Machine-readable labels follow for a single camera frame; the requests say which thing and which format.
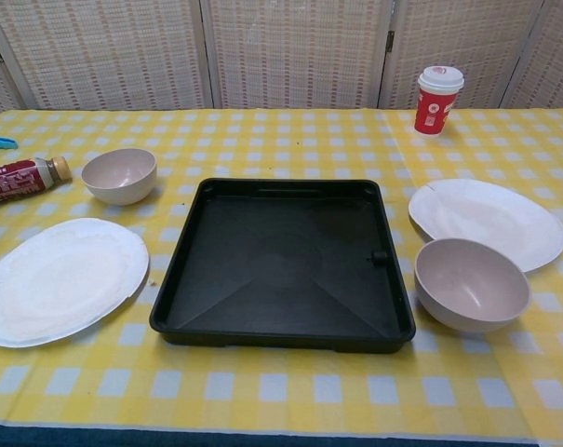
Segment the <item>table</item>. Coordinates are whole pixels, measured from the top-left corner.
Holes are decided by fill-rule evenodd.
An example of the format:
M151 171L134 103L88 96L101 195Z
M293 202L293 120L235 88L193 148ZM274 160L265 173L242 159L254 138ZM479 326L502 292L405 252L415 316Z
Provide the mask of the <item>table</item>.
M0 205L0 257L67 219L99 217L151 253L140 296L88 331L33 349L0 348L0 422L409 436L563 443L563 254L529 276L533 300L486 336L442 327L415 302L422 240L408 217L416 188L464 177L535 199L563 221L563 109L456 110L441 137L413 111L10 111L0 164L64 155L74 181ZM159 184L129 207L101 204L80 180L119 147L158 156ZM198 183L207 177L367 178L382 188L418 332L394 355L165 343L148 316Z

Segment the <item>plate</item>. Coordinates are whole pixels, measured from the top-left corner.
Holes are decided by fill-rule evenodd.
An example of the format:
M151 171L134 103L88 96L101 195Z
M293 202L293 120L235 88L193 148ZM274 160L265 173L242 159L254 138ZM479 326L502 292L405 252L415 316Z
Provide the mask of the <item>plate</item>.
M59 223L0 261L0 346L41 345L105 317L142 284L142 239L100 219Z
M458 237L487 245L529 272L563 251L563 223L528 198L469 179L430 182L409 202L409 216L433 239Z

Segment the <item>red paper cup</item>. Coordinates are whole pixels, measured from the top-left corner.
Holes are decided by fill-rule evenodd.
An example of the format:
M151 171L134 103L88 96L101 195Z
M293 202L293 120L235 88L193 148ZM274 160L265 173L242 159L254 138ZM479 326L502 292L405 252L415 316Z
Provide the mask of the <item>red paper cup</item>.
M428 67L418 84L420 97L413 127L424 135L438 135L463 87L463 74L453 67Z

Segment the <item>black tray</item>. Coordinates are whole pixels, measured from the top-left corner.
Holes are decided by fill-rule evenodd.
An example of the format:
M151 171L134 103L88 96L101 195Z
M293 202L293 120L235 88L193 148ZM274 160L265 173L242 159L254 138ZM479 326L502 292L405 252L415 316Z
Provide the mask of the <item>black tray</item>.
M415 324L378 185L203 181L150 321L176 344L397 351Z

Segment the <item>beige bowl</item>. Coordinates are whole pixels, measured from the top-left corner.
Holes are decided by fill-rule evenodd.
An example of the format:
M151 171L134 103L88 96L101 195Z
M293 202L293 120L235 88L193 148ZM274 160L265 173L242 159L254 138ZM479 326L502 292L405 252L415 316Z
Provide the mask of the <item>beige bowl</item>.
M426 310L458 331L494 331L529 306L523 272L504 255L471 240L426 244L415 260L415 282Z
M110 205L147 197L157 180L157 160L144 149L117 149L93 158L82 172L93 196Z

